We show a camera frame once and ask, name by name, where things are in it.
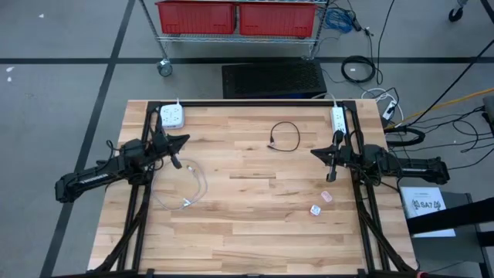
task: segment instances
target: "red basket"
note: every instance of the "red basket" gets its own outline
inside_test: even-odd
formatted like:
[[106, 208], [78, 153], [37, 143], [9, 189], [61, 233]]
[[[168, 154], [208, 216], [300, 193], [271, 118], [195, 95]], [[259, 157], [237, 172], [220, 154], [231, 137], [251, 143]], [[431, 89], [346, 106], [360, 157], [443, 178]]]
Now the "red basket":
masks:
[[235, 30], [231, 3], [166, 1], [156, 5], [164, 34], [232, 34]]
[[315, 12], [312, 4], [240, 4], [240, 34], [310, 37]]

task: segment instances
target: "blue cable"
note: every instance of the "blue cable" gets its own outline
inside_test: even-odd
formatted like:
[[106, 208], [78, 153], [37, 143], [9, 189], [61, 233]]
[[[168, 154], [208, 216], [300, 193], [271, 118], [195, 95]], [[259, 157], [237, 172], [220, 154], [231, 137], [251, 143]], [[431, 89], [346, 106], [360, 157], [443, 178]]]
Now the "blue cable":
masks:
[[[322, 17], [322, 11], [318, 11], [319, 19]], [[324, 19], [323, 28], [325, 29], [335, 29], [343, 34], [351, 32], [354, 28], [353, 20], [349, 13], [340, 8], [329, 8], [326, 13], [326, 18]]]

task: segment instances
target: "white cable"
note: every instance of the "white cable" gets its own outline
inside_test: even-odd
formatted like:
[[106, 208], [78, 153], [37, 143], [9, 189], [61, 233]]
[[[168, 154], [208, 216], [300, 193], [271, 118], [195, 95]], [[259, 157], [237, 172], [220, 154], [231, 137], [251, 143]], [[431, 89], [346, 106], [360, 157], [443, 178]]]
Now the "white cable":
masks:
[[328, 94], [331, 95], [331, 97], [333, 98], [334, 106], [335, 107], [338, 107], [338, 105], [337, 105], [337, 99], [336, 99], [336, 97], [334, 97], [334, 95], [332, 93], [320, 93], [317, 96], [311, 97], [311, 99], [316, 99], [316, 98], [319, 98], [319, 97], [322, 97], [322, 96], [326, 96]]
[[[372, 92], [372, 91], [381, 91], [383, 93], [381, 93], [375, 100], [376, 102], [380, 102], [381, 100], [385, 100], [387, 99], [388, 97], [391, 98], [393, 101], [395, 101], [396, 103], [398, 103], [395, 98], [390, 95], [389, 93], [387, 93], [387, 91], [383, 88], [372, 88], [372, 89], [369, 89], [369, 90], [365, 90], [362, 95], [360, 96], [361, 99], [364, 99], [364, 96], [366, 93], [369, 93], [369, 92]], [[401, 106], [400, 104], [398, 103], [397, 104], [397, 107], [398, 107], [398, 110], [400, 111], [400, 115], [401, 115], [401, 121], [404, 120], [404, 117], [403, 117], [403, 110], [401, 109]]]
[[[181, 158], [180, 161], [188, 161], [188, 162], [191, 162], [191, 163], [194, 163], [197, 165], [198, 167], [198, 170], [200, 171], [200, 176], [202, 177], [202, 179], [204, 180], [204, 184], [205, 184], [205, 190], [202, 192], [202, 194], [200, 196], [198, 196], [200, 193], [201, 193], [201, 189], [202, 189], [202, 184], [201, 184], [201, 177], [199, 177], [197, 171], [195, 169], [193, 169], [193, 167], [187, 165], [187, 168], [188, 170], [194, 175], [194, 178], [197, 180], [198, 182], [198, 190], [194, 193], [194, 195], [192, 196], [192, 198], [189, 200], [189, 199], [186, 199], [186, 198], [183, 198], [184, 199], [184, 204], [182, 204], [180, 207], [178, 208], [168, 208], [157, 196], [156, 196], [156, 193], [154, 193], [154, 181], [157, 180], [157, 178], [159, 177], [160, 175], [160, 172], [161, 171], [157, 171], [157, 173], [154, 175], [153, 177], [153, 181], [151, 182], [151, 195], [153, 196], [154, 199], [156, 199], [156, 201], [163, 207], [163, 209], [166, 209], [166, 210], [170, 210], [170, 211], [176, 211], [176, 210], [182, 210], [190, 205], [193, 205], [195, 204], [196, 202], [198, 202], [199, 200], [202, 199], [202, 197], [204, 197], [204, 195], [206, 195], [206, 193], [208, 192], [208, 188], [209, 188], [209, 185], [208, 185], [208, 181], [206, 180], [206, 176], [205, 176], [205, 172], [202, 170], [201, 168], [201, 165], [196, 162], [196, 161], [193, 161], [191, 159], [188, 159], [188, 158]], [[168, 164], [170, 164], [171, 161], [163, 164], [163, 167], [161, 167], [161, 170], [163, 170]]]

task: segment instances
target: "concrete floor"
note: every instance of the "concrete floor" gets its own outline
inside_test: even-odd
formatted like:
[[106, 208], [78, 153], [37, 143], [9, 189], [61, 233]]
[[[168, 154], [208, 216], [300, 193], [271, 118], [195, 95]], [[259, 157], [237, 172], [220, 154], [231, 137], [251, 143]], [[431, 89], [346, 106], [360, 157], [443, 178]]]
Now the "concrete floor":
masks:
[[[374, 34], [375, 55], [391, 0], [351, 1], [360, 23], [370, 26]], [[146, 3], [156, 20], [153, 1]], [[0, 156], [4, 158], [0, 169], [0, 176], [4, 178], [0, 187], [0, 222], [4, 223], [0, 229], [2, 278], [40, 274], [62, 208], [53, 198], [53, 186], [61, 175], [73, 171], [80, 157], [98, 95], [104, 97], [106, 93], [101, 115], [94, 118], [97, 126], [87, 167], [107, 156], [104, 142], [117, 139], [127, 100], [222, 98], [221, 64], [177, 63], [173, 75], [164, 79], [157, 74], [153, 63], [134, 60], [135, 63], [122, 64], [118, 59], [109, 59], [112, 52], [114, 58], [160, 57], [137, 3], [121, 49], [114, 48], [126, 4], [127, 1], [121, 0], [0, 2], [0, 128], [3, 131], [0, 142], [4, 145], [0, 149]], [[342, 0], [338, 4], [347, 7]], [[382, 87], [398, 89], [405, 115], [426, 108], [460, 74], [466, 64], [459, 63], [455, 57], [476, 56], [492, 39], [494, 25], [480, 1], [470, 1], [463, 19], [451, 24], [447, 14], [454, 4], [455, 0], [396, 1], [391, 12], [381, 56], [451, 58], [443, 60], [445, 63], [434, 63], [434, 59], [425, 59], [424, 63], [395, 59], [381, 65]], [[334, 31], [325, 30], [322, 37], [335, 35]], [[171, 58], [297, 57], [306, 55], [307, 47], [176, 43], [170, 45], [168, 51]], [[368, 54], [369, 45], [364, 35], [351, 32], [338, 41], [327, 40], [319, 56]], [[485, 56], [493, 57], [494, 48]], [[15, 68], [7, 73], [5, 69], [10, 66]], [[339, 63], [324, 63], [322, 67], [335, 80], [342, 80]], [[359, 74], [362, 69], [355, 67]], [[445, 100], [493, 87], [493, 72], [494, 64], [476, 64]], [[8, 77], [12, 78], [11, 82], [7, 81]], [[107, 91], [105, 82], [109, 82]], [[369, 82], [364, 87], [375, 87], [375, 83]], [[335, 84], [327, 80], [327, 88], [339, 98], [359, 98], [361, 94], [358, 87], [348, 83]], [[481, 99], [473, 99], [433, 112], [430, 117], [462, 113], [480, 105]], [[469, 121], [479, 132], [488, 130], [479, 115], [472, 115]], [[427, 136], [421, 147], [471, 140], [460, 135], [450, 127], [443, 127]], [[424, 158], [441, 156], [454, 167], [476, 161], [489, 148], [466, 154], [459, 150], [459, 147], [436, 148], [413, 154]], [[452, 171], [452, 180], [442, 190], [469, 192], [474, 200], [493, 196], [494, 188], [489, 183], [493, 162], [494, 156], [474, 168]], [[426, 183], [405, 179], [402, 185]], [[75, 203], [54, 275], [86, 270], [102, 201], [103, 190], [99, 189], [87, 192]], [[454, 263], [418, 259], [423, 270]], [[480, 275], [478, 267], [471, 263], [462, 263], [441, 273]]]

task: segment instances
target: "butcher block tabletop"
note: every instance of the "butcher block tabletop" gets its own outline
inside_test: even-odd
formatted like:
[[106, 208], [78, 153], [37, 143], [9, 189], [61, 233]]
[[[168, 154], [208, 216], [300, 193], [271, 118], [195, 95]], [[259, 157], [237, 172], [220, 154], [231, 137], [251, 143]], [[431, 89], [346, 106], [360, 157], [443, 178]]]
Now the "butcher block tabletop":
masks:
[[[375, 100], [355, 102], [365, 143], [385, 147]], [[119, 146], [141, 137], [147, 103], [128, 102]], [[329, 168], [310, 153], [331, 145], [330, 107], [201, 106], [184, 107], [184, 113], [184, 127], [167, 131], [191, 135], [179, 154], [184, 167], [175, 169], [165, 157], [155, 174], [140, 273], [153, 268], [155, 273], [184, 274], [355, 274], [367, 268], [350, 171], [338, 168], [337, 180], [328, 183]], [[299, 128], [300, 146], [293, 152], [266, 147], [271, 128], [280, 121]], [[280, 124], [273, 137], [277, 148], [296, 146], [291, 124]], [[177, 209], [198, 190], [188, 166], [204, 172], [207, 192], [184, 209], [165, 209], [157, 198]], [[396, 185], [393, 178], [383, 181]], [[130, 190], [126, 181], [108, 187], [88, 269], [100, 265], [120, 239]], [[206, 190], [204, 182], [201, 190]], [[321, 197], [323, 191], [331, 194], [331, 202]], [[364, 187], [361, 191], [365, 197]], [[416, 267], [399, 195], [384, 186], [376, 187], [375, 195], [384, 234]], [[312, 205], [321, 207], [318, 216], [310, 214]], [[380, 269], [377, 244], [370, 237]]]

